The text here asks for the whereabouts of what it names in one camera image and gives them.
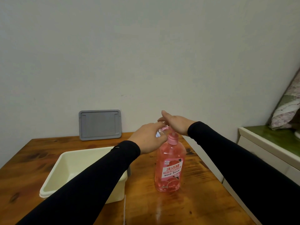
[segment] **rectangular plastic lid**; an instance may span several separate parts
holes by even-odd
[[[80,140],[102,140],[121,136],[120,110],[82,110],[79,112]]]

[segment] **black sleeve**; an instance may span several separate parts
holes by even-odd
[[[192,124],[188,135],[208,154],[262,224],[298,223],[300,187],[297,184],[202,122]]]
[[[17,224],[93,224],[122,174],[139,155],[136,143],[122,141]]]

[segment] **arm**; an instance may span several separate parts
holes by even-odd
[[[196,140],[262,224],[297,223],[300,186],[204,123],[165,111],[162,115],[158,121]]]
[[[143,125],[29,212],[17,224],[93,224],[129,165],[167,141],[156,138],[164,123]]]

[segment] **open plastic container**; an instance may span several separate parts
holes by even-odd
[[[110,152],[112,148],[100,147],[62,153],[40,189],[40,197],[49,197],[85,168]],[[126,180],[127,172],[125,171],[107,199],[106,204],[124,199]]]

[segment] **wood grain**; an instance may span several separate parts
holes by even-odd
[[[0,169],[0,224],[15,224],[43,201],[39,190],[60,154],[114,146],[121,138],[81,141],[78,136],[32,139]],[[125,185],[126,224],[255,224],[190,145],[181,187],[171,193],[154,187],[156,152],[131,164]],[[95,224],[123,224],[124,200],[106,204]]]

